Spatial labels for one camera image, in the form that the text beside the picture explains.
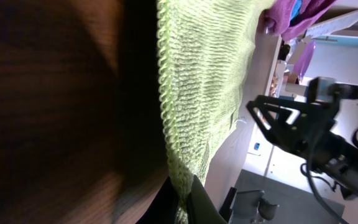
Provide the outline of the green microfiber cloth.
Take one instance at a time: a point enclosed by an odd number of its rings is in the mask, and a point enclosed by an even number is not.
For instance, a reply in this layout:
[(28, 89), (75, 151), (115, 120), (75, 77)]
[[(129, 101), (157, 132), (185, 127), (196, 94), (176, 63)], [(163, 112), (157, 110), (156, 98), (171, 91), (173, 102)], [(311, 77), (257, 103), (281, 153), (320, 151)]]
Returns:
[(273, 0), (157, 1), (160, 109), (179, 196), (175, 223), (188, 223), (193, 179), (206, 180), (239, 116), (259, 17), (272, 6)]

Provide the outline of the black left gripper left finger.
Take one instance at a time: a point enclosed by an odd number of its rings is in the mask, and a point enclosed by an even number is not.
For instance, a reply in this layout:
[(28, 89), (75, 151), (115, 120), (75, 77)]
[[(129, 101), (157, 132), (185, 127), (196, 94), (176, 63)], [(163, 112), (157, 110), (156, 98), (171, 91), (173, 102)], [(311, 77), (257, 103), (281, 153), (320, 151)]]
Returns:
[(178, 194), (167, 177), (147, 211), (136, 224), (174, 224), (178, 208)]

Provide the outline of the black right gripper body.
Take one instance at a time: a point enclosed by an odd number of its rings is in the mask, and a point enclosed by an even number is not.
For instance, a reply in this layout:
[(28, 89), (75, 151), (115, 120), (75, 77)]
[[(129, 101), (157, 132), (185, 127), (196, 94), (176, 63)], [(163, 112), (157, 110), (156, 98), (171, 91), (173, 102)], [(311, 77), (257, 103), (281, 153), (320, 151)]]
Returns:
[(305, 175), (312, 191), (316, 190), (311, 173), (325, 173), (340, 186), (344, 199), (358, 197), (358, 128), (352, 142), (331, 132), (332, 119), (305, 121), (300, 124), (300, 155), (306, 159)]

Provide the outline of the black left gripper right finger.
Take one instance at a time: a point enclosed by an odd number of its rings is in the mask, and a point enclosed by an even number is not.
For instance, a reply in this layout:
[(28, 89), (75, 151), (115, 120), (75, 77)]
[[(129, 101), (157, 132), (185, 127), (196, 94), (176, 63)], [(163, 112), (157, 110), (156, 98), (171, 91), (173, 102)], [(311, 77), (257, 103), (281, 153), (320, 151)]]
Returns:
[(186, 210), (189, 224), (227, 224), (208, 197), (203, 184), (194, 175)]

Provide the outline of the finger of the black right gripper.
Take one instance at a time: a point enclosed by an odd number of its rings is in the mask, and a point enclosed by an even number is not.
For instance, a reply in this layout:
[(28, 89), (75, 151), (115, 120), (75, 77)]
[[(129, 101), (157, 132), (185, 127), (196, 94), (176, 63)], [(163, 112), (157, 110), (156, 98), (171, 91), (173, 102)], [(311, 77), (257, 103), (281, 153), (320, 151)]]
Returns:
[(308, 156), (333, 127), (337, 101), (302, 103), (259, 95), (246, 108), (268, 142), (285, 152)]

